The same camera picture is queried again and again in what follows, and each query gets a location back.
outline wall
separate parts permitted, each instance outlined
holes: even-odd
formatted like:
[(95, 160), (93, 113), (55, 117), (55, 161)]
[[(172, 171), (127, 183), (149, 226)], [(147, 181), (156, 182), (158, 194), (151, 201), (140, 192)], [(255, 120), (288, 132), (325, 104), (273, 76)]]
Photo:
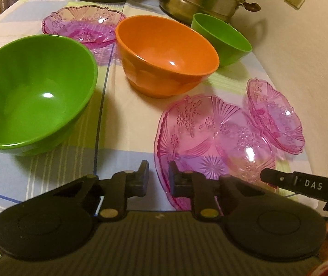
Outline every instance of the wall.
[(328, 0), (306, 0), (295, 10), (283, 0), (241, 8), (232, 24), (295, 108), (303, 125), (313, 173), (328, 176)]

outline striped tablecloth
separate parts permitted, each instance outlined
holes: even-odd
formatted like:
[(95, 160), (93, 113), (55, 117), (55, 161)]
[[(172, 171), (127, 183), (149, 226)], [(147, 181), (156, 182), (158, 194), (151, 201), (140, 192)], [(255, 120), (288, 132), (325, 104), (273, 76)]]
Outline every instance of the striped tablecloth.
[[(24, 36), (41, 34), (41, 21), (66, 6), (92, 4), (76, 0), (19, 0), (0, 15), (0, 47)], [(151, 14), (166, 16), (157, 0), (128, 0), (102, 4), (126, 16)], [(37, 196), (85, 174), (110, 178), (121, 170), (135, 170), (141, 160), (150, 164), (147, 196), (131, 198), (130, 209), (172, 210), (157, 178), (153, 145), (163, 110), (174, 100), (142, 96), (128, 84), (112, 44), (98, 51), (97, 88), (71, 137), (56, 149), (35, 157), (14, 157), (0, 153), (0, 212), (16, 203)], [(270, 79), (260, 63), (249, 54), (188, 94), (215, 94), (242, 106), (249, 78)], [(310, 173), (306, 154), (281, 155), (277, 168)]]

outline black plastic mount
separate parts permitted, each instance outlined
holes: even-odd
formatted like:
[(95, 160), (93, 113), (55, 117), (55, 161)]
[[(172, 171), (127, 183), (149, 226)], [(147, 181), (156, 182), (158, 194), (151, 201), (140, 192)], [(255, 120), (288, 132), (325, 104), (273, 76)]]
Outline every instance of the black plastic mount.
[(316, 255), (325, 239), (325, 220), (313, 209), (233, 176), (207, 180), (169, 163), (174, 197), (192, 201), (195, 218), (219, 221), (239, 248), (267, 261), (297, 261)]
[[(100, 222), (122, 219), (127, 198), (146, 195), (149, 164), (111, 179), (87, 175), (0, 213), (0, 253), (27, 261), (57, 258), (77, 250)], [(104, 196), (95, 217), (101, 197)]]
[(260, 174), (263, 182), (293, 191), (311, 198), (325, 201), (324, 210), (328, 211), (328, 178), (302, 173), (285, 173), (265, 168)]

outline brown pot handle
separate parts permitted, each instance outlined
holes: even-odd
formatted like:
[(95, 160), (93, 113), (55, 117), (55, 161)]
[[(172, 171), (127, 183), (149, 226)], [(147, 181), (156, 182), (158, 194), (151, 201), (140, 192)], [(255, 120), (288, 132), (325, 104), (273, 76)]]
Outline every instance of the brown pot handle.
[(257, 3), (244, 2), (243, 6), (245, 7), (246, 10), (251, 11), (251, 12), (257, 12), (257, 11), (261, 10), (260, 5)]

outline metal rivet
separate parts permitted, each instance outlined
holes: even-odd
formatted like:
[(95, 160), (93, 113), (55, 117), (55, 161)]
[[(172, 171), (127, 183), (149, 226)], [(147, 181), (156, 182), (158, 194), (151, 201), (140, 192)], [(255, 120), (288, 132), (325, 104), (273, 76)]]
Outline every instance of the metal rivet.
[(215, 209), (203, 209), (200, 214), (205, 218), (216, 218), (219, 212)]
[(103, 209), (99, 215), (103, 218), (114, 218), (118, 216), (118, 211), (116, 209)]

